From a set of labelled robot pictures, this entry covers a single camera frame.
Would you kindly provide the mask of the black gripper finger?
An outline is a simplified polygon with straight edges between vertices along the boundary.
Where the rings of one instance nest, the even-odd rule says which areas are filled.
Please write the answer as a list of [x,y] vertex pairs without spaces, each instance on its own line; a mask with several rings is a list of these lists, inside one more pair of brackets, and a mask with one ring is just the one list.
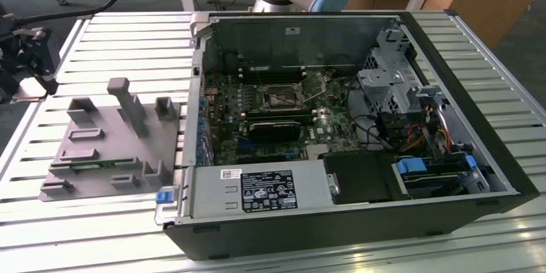
[[54,77],[57,66],[49,49],[53,31],[46,27],[37,27],[21,29],[18,34],[21,35],[21,51],[17,59],[46,90],[46,93],[54,95],[59,83]]
[[13,100],[13,96],[18,93],[18,90],[21,87],[21,79],[18,77],[14,77],[5,70],[2,70],[0,87],[2,87],[2,104],[7,104]]

